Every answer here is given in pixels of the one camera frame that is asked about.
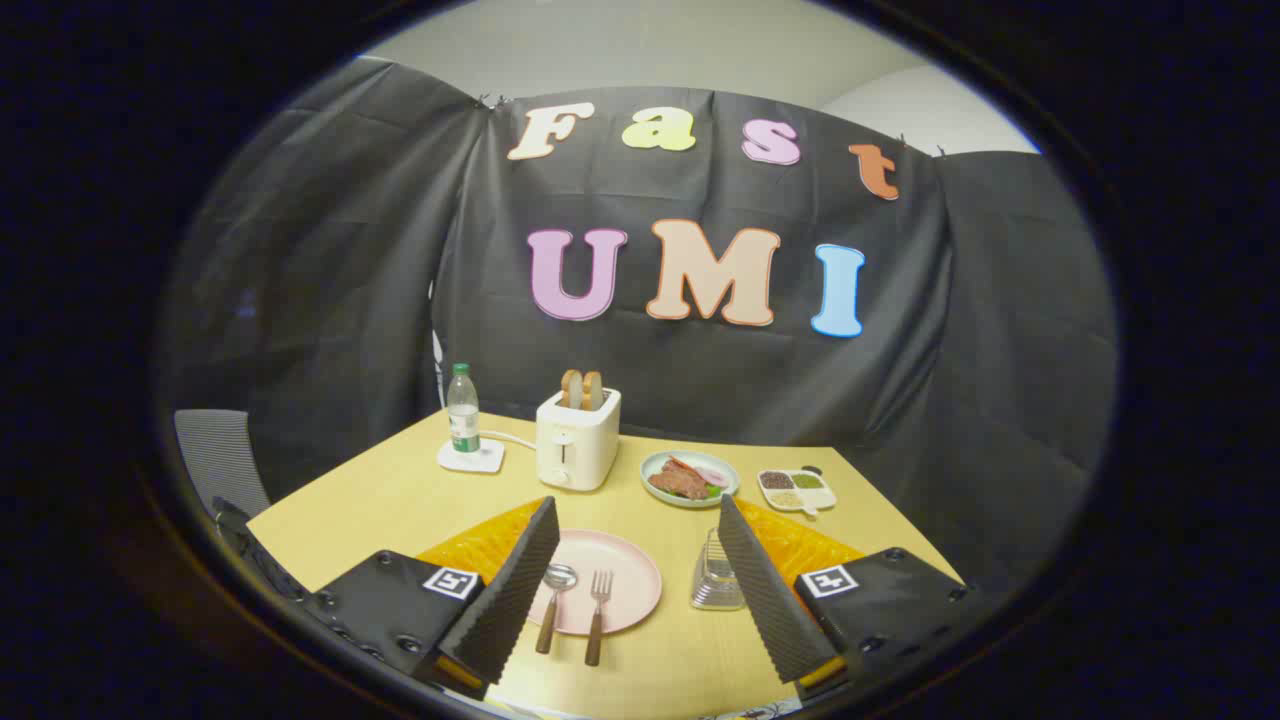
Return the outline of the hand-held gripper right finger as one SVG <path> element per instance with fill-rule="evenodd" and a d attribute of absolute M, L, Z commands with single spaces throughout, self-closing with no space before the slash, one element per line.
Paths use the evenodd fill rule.
<path fill-rule="evenodd" d="M 805 701 L 902 676 L 991 607 L 980 588 L 905 548 L 861 555 L 731 497 L 717 536 L 778 678 Z"/>

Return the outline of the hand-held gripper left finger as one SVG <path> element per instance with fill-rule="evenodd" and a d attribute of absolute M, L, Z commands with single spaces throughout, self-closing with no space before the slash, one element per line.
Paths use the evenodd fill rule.
<path fill-rule="evenodd" d="M 498 683 L 561 541 L 545 496 L 426 559 L 380 550 L 305 597 L 330 633 L 416 682 L 481 700 Z"/>

